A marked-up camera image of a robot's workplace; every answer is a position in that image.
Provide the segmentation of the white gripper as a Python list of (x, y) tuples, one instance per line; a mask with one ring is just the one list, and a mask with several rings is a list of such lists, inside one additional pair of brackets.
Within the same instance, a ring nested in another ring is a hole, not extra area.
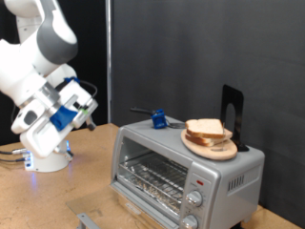
[(40, 158), (47, 157), (55, 148), (58, 154), (73, 158), (70, 143), (62, 142), (64, 138), (85, 122), (90, 131), (96, 128), (91, 114), (98, 104), (77, 81), (70, 81), (58, 95), (59, 99), (20, 135), (23, 145)]

